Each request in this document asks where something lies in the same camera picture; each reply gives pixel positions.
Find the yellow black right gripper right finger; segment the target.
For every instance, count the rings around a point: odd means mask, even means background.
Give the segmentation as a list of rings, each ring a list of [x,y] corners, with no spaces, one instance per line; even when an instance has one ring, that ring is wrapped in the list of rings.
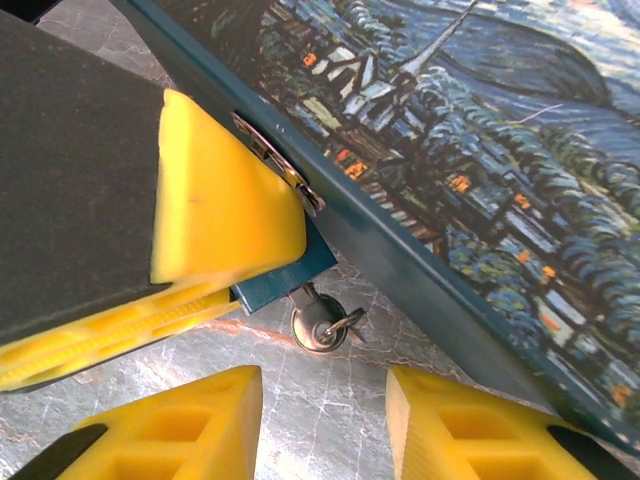
[[[386,380],[398,479],[634,479],[591,436],[557,416],[406,366]]]

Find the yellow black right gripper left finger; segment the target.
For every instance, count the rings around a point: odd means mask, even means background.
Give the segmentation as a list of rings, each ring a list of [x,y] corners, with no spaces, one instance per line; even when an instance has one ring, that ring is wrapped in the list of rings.
[[[95,415],[16,479],[251,479],[262,371],[238,366]]]

